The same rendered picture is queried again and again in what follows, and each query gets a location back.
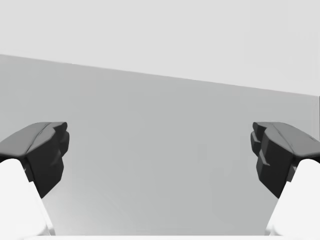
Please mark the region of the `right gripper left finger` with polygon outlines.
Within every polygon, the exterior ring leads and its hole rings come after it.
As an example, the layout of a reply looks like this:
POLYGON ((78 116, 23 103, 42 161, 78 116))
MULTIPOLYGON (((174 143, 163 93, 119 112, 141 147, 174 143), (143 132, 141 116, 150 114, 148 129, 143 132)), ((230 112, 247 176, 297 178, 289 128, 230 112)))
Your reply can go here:
POLYGON ((66 122, 37 122, 0 141, 0 237, 54 236, 43 198, 60 182, 66 122))

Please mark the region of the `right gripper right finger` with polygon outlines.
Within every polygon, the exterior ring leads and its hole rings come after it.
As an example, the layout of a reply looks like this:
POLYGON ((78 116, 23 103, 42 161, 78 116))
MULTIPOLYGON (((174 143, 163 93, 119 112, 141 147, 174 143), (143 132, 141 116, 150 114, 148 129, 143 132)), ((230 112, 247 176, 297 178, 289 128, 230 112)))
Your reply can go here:
POLYGON ((254 122, 259 181, 278 199, 267 236, 320 237, 320 141, 282 122, 254 122))

